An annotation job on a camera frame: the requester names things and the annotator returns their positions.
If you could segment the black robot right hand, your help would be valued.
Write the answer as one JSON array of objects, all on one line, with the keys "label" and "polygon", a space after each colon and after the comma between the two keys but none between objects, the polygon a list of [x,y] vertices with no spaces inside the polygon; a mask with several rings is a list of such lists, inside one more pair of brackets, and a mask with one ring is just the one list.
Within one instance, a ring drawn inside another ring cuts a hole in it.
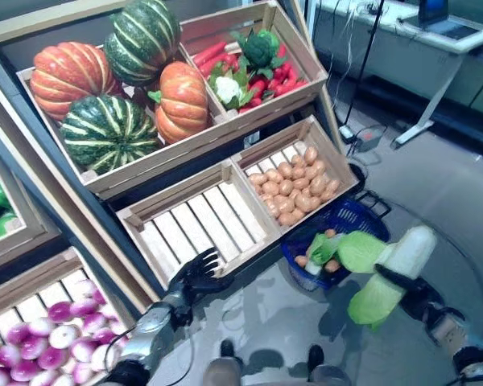
[{"label": "black robot right hand", "polygon": [[447,311],[441,295],[423,278],[412,279],[380,264],[374,268],[387,281],[405,290],[399,305],[413,319],[430,326]]}]

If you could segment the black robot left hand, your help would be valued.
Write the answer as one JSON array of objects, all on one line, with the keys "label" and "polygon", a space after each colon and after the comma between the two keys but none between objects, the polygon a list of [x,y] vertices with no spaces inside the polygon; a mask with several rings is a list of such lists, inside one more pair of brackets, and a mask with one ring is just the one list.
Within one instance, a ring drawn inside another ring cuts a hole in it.
[{"label": "black robot left hand", "polygon": [[199,295],[216,294],[233,284],[232,277],[215,277],[219,267],[218,251],[208,248],[184,264],[171,279],[166,297],[180,294],[191,306]]}]

